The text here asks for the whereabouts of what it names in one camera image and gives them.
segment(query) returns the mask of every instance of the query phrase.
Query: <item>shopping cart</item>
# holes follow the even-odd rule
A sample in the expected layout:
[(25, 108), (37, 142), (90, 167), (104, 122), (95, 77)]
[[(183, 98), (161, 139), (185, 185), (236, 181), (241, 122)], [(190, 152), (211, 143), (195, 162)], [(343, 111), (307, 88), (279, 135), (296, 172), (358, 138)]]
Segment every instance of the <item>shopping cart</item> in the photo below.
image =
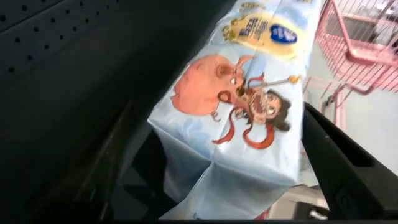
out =
[(395, 3), (327, 0), (322, 9), (316, 41), (334, 80), (310, 77), (304, 91), (309, 85), (325, 89), (319, 110), (325, 115), (329, 111), (329, 118), (341, 129), (345, 128), (344, 102), (352, 92), (368, 95), (377, 88), (398, 92)]

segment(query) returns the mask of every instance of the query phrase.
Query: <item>yellow label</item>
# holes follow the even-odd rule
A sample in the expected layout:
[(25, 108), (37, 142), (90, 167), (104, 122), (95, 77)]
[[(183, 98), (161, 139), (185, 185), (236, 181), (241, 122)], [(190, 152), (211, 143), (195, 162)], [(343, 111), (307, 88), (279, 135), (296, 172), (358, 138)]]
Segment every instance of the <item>yellow label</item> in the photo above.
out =
[[(285, 34), (286, 41), (278, 40), (275, 31)], [(306, 49), (305, 33), (287, 19), (265, 12), (256, 12), (233, 19), (222, 29), (225, 41), (241, 44), (254, 50), (270, 53), (282, 60), (291, 60)]]
[(254, 2), (242, 3), (241, 7), (242, 7), (242, 9), (255, 9), (255, 8), (266, 9), (266, 7), (263, 6), (262, 4), (258, 4), (258, 3), (254, 3)]

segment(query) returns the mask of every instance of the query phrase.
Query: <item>cartoon character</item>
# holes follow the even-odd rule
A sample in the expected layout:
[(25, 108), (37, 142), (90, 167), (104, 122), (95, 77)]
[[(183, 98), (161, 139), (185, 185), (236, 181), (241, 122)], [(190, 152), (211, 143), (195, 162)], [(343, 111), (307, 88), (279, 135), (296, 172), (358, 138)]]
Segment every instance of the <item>cartoon character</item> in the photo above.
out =
[(242, 65), (253, 59), (243, 55), (236, 65), (221, 55), (209, 55), (193, 62), (174, 86), (175, 95), (170, 99), (174, 107), (186, 114), (195, 116), (211, 115), (215, 121), (220, 100), (218, 94), (230, 93), (234, 103), (244, 90), (244, 70)]
[[(222, 144), (230, 141), (234, 136), (234, 123), (232, 115), (238, 119), (245, 118), (248, 120), (247, 124), (250, 127), (243, 131), (243, 139), (249, 146), (255, 149), (265, 149), (274, 142), (274, 128), (281, 131), (288, 131), (290, 125), (285, 122), (287, 117), (287, 111), (290, 108), (290, 102), (281, 97), (274, 90), (268, 90), (266, 93), (263, 92), (264, 87), (272, 85), (280, 85), (283, 83), (296, 84), (301, 80), (301, 76), (290, 76), (286, 80), (281, 80), (272, 83), (263, 82), (264, 74), (257, 78), (251, 78), (248, 81), (248, 88), (240, 94), (239, 98), (235, 102), (231, 101), (231, 94), (228, 91), (223, 91), (218, 95), (220, 101), (225, 103), (231, 103), (235, 107), (229, 113), (229, 131), (223, 138), (214, 140), (215, 144)], [(258, 86), (250, 87), (250, 83), (254, 80), (262, 81)], [(267, 130), (267, 137), (261, 142), (254, 142), (248, 138), (249, 132), (253, 128), (253, 124), (265, 125)]]

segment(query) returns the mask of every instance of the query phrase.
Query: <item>light blue packaging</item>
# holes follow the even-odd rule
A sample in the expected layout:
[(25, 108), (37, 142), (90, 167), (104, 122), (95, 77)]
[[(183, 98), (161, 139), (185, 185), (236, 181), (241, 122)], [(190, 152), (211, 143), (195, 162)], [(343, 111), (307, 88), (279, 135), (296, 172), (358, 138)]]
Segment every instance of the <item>light blue packaging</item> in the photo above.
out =
[(155, 105), (163, 219), (254, 219), (297, 185), (320, 0), (238, 0)]

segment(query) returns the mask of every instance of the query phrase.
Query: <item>floor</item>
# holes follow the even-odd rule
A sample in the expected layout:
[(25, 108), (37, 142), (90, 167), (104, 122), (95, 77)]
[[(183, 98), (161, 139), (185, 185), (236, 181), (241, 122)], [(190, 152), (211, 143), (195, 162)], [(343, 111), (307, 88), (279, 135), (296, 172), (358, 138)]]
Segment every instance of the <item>floor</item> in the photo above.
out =
[[(318, 44), (314, 45), (308, 76), (338, 83), (333, 79)], [(313, 106), (319, 106), (324, 90), (309, 85), (306, 100)], [(398, 139), (395, 136), (398, 133), (398, 116), (395, 114), (398, 111), (398, 95), (383, 90), (374, 90), (367, 96), (352, 93), (345, 101), (345, 111), (345, 133), (398, 175)]]

